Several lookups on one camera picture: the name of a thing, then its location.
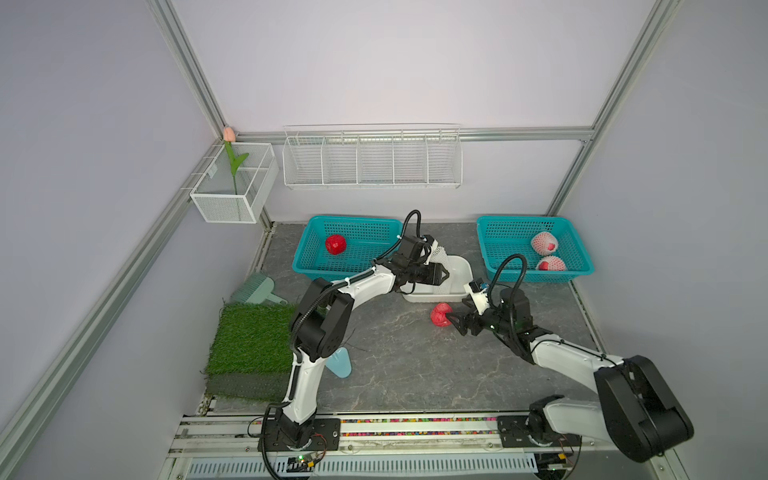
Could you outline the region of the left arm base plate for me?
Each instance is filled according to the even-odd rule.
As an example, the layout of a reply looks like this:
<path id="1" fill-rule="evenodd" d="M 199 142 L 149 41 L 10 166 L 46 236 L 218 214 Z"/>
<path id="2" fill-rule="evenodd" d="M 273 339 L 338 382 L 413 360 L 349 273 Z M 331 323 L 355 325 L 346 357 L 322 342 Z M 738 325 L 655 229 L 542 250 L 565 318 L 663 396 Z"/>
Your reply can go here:
<path id="1" fill-rule="evenodd" d="M 314 418 L 303 424 L 269 418 L 262 428 L 259 448 L 277 451 L 336 451 L 341 439 L 339 418 Z"/>

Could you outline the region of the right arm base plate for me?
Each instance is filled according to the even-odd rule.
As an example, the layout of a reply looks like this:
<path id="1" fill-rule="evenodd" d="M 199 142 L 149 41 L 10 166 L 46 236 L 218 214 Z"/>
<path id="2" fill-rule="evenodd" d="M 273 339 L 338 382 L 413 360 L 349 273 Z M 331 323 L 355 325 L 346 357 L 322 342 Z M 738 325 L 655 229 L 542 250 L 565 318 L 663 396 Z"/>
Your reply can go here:
<path id="1" fill-rule="evenodd" d="M 497 427 L 504 448 L 581 445 L 579 436 L 555 432 L 544 415 L 535 411 L 498 416 Z"/>

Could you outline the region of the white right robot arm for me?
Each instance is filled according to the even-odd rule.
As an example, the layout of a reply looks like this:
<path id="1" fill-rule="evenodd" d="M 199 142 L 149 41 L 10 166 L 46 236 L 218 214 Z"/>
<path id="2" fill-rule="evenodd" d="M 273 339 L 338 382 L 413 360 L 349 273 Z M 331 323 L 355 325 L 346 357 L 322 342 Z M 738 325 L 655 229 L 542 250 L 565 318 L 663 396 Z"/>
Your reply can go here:
<path id="1" fill-rule="evenodd" d="M 463 336 L 491 332 L 525 362 L 555 371 L 594 392 L 594 401 L 551 395 L 532 403 L 524 430 L 536 445 L 574 435 L 610 442 L 643 463 L 695 435 L 693 422 L 663 375 L 648 358 L 600 353 L 536 325 L 521 290 L 506 288 L 499 302 L 490 292 L 469 290 L 468 312 L 447 314 Z"/>

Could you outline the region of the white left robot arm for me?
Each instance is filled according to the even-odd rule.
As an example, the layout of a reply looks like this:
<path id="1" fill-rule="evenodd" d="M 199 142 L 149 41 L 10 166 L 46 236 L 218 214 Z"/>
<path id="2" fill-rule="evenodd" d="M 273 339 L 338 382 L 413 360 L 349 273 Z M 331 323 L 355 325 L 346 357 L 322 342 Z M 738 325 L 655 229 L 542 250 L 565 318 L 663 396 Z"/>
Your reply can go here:
<path id="1" fill-rule="evenodd" d="M 445 255 L 430 235 L 403 234 L 392 248 L 360 273 L 330 282 L 312 281 L 289 325 L 292 365 L 283 399 L 267 407 L 278 437 L 290 449 L 309 445 L 314 435 L 317 394 L 328 359 L 346 335 L 355 308 L 406 285 L 440 286 L 450 278 Z"/>

